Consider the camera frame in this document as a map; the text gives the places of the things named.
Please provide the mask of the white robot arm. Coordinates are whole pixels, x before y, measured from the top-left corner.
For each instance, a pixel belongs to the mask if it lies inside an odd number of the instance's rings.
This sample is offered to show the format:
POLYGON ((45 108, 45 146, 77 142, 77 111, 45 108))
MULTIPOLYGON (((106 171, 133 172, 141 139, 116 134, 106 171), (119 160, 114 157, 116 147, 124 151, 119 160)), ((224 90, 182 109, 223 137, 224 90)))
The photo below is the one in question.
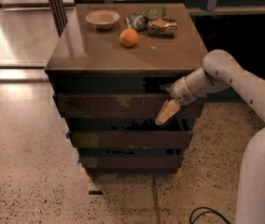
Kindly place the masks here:
MULTIPOLYGON (((209 93, 233 90, 265 123, 265 80, 243 69, 225 50, 208 52, 202 67, 179 78, 168 89, 155 123, 162 125, 180 107, 209 93)), ((246 146, 239 176, 235 224, 265 224, 265 127, 246 146)))

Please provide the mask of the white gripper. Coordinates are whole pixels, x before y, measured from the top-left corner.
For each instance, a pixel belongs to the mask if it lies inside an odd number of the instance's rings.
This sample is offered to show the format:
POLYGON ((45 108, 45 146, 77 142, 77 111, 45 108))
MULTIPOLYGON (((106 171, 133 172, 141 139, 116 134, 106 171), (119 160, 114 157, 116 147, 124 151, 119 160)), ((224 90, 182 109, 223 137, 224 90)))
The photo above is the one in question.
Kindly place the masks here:
POLYGON ((169 92, 173 99, 164 103, 156 117, 155 123, 159 126, 174 116, 180 110, 180 105, 189 105, 197 99, 188 87, 184 77, 178 79, 172 85, 160 84, 160 89, 164 92, 169 92))

